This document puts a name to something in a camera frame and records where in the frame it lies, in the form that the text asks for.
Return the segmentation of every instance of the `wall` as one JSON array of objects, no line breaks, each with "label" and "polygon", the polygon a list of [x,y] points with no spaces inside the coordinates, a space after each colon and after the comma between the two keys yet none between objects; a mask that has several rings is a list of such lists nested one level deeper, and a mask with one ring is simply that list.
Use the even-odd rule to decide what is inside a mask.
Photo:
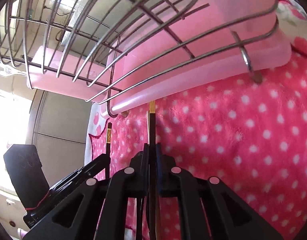
[{"label": "wall", "polygon": [[35,96],[26,143],[36,145],[50,186],[84,165],[91,106],[51,92]]},{"label": "wall", "polygon": [[0,76],[0,90],[14,95],[32,100],[36,89],[29,89],[26,85],[26,77],[24,76],[11,76],[2,77]]},{"label": "wall", "polygon": [[[8,205],[6,199],[13,201],[14,204]],[[18,238],[18,228],[22,228],[26,231],[29,230],[29,228],[26,226],[25,222],[22,219],[25,213],[26,211],[18,197],[15,197],[0,190],[0,222],[9,235]],[[9,224],[10,220],[15,222],[16,227],[12,227]]]}]

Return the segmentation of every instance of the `window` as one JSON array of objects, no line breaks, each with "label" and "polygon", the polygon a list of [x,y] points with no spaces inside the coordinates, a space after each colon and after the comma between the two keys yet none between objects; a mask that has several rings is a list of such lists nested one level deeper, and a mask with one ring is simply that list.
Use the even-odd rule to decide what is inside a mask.
[{"label": "window", "polygon": [[13,144],[25,144],[31,101],[0,90],[0,190],[16,195],[4,163]]}]

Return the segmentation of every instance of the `pink fleece fabric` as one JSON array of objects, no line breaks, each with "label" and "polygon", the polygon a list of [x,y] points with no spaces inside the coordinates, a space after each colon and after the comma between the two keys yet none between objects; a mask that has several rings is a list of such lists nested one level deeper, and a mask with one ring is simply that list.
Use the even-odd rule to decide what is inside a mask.
[{"label": "pink fleece fabric", "polygon": [[[293,239],[307,220],[307,59],[293,53],[285,66],[261,72],[261,85],[242,74],[156,100],[156,141],[179,167],[218,176]],[[148,141],[147,110],[109,119],[111,176]],[[105,136],[91,136],[94,158],[105,153]],[[160,208],[162,239],[181,239],[176,199],[161,199]],[[135,228],[133,214],[130,200],[126,224]]]}]

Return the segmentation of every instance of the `wire bar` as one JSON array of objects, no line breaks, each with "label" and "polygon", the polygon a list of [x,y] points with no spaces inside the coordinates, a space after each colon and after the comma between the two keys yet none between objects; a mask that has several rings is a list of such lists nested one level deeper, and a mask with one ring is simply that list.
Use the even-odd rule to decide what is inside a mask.
[{"label": "wire bar", "polygon": [[[72,0],[69,9],[66,8],[69,12],[61,15],[58,12],[63,10],[63,5],[66,4],[65,0],[52,0],[49,6],[46,5],[47,1],[49,0],[42,0],[43,4],[39,6],[39,9],[36,4],[33,4],[34,0],[20,0],[16,4],[14,0],[6,1],[0,12],[0,63],[13,68],[25,66],[27,83],[31,89],[33,87],[30,80],[30,66],[40,68],[41,74],[52,72],[55,73],[56,78],[64,75],[70,77],[72,82],[84,81],[86,88],[98,85],[100,86],[99,92],[86,101],[89,102],[107,92],[107,96],[99,104],[107,103],[107,111],[111,117],[116,116],[112,114],[110,109],[111,99],[165,73],[230,49],[240,49],[250,75],[254,76],[245,45],[266,39],[278,28],[278,21],[276,21],[269,32],[244,40],[241,40],[237,33],[231,32],[235,43],[195,56],[188,48],[191,43],[232,25],[270,14],[277,8],[278,1],[276,0],[274,5],[267,10],[221,24],[185,41],[172,30],[171,25],[207,8],[208,3],[194,7],[198,0],[112,0],[112,2],[104,2],[106,7],[101,8],[102,12],[98,18],[97,14],[94,14],[95,10],[92,9],[96,8],[95,6],[102,6],[103,0]],[[46,14],[43,14],[44,9],[50,9],[47,17]],[[142,33],[145,27],[151,25],[154,26],[153,29]],[[54,38],[55,30],[59,31]],[[117,78],[115,76],[114,80],[115,64],[162,31],[166,32],[176,45],[137,65],[122,76]],[[41,64],[32,62],[32,57],[39,46],[43,47]],[[47,49],[53,49],[48,65],[45,63]],[[119,82],[123,79],[177,49],[182,49],[186,54],[185,61],[148,76],[135,84],[128,85],[127,88],[121,87],[122,83]],[[57,68],[51,67],[51,62],[57,52],[61,52],[59,65]],[[70,52],[77,55],[78,62],[72,66],[71,70],[64,71],[63,68]],[[103,64],[109,56],[112,61],[106,65]],[[96,77],[92,76],[91,78],[92,66],[94,65],[99,66],[99,72]],[[106,82],[100,82],[99,78],[109,69],[110,79]],[[111,95],[112,90],[116,91],[116,94]]]}]

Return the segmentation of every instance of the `pink container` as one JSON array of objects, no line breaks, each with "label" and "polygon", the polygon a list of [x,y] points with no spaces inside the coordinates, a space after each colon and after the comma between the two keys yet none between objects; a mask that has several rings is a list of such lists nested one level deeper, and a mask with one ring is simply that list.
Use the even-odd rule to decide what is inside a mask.
[{"label": "pink container", "polygon": [[[273,6],[275,0],[199,0],[191,10],[206,3],[209,3],[210,6],[187,16],[184,20],[177,21],[170,26],[170,29],[182,41],[186,41],[200,33],[210,30],[211,28],[239,17],[268,10]],[[170,18],[170,14],[159,15],[159,17],[163,21],[166,21]],[[138,26],[144,19],[146,18],[143,17],[143,19],[140,19],[128,31],[131,31],[135,26]],[[248,20],[233,25],[230,28],[219,30],[204,36],[203,38],[188,44],[187,47],[196,57],[206,52],[235,43],[231,30],[236,31],[241,40],[244,40],[269,32],[273,28],[275,22],[276,14],[275,12],[272,12],[266,16]],[[135,41],[139,40],[156,27],[157,25],[153,23],[153,21],[150,21],[127,39],[124,44],[119,46],[119,49],[124,51]],[[160,31],[158,34],[129,52],[127,56],[116,62],[113,81],[115,82],[118,78],[133,70],[140,64],[176,45],[177,43],[166,31]],[[284,65],[289,61],[291,56],[290,43],[280,30],[265,40],[246,45],[246,49],[254,70],[274,68]],[[52,53],[53,50],[47,49],[47,58],[49,58],[49,60]],[[53,58],[51,67],[57,68],[60,58],[61,52],[56,52],[56,57]],[[115,87],[122,90],[126,89],[152,75],[189,59],[189,55],[183,48],[176,49],[130,74],[115,84]],[[68,56],[63,70],[73,73],[77,60],[78,58],[74,56]],[[108,57],[107,65],[110,64],[112,60],[113,53]],[[41,64],[42,48],[37,51],[33,61]],[[86,76],[88,67],[89,65],[83,68],[82,76]],[[90,76],[90,78],[92,79],[102,70],[103,67],[93,64],[93,75]],[[91,87],[87,87],[86,82],[83,81],[77,80],[73,83],[72,78],[70,77],[60,75],[57,79],[55,78],[55,73],[47,72],[42,75],[40,72],[39,68],[32,66],[29,68],[31,83],[35,88],[82,99],[89,99],[103,90],[103,87],[99,85],[94,84]],[[176,92],[245,72],[247,72],[247,67],[242,59],[240,50],[238,48],[231,49],[187,64],[128,90],[110,100],[111,112],[117,114]],[[110,69],[99,78],[98,82],[108,84],[109,77]],[[97,96],[92,101],[101,102],[104,98],[107,98],[107,92]],[[105,118],[108,117],[107,104],[102,105],[101,114]]]}]

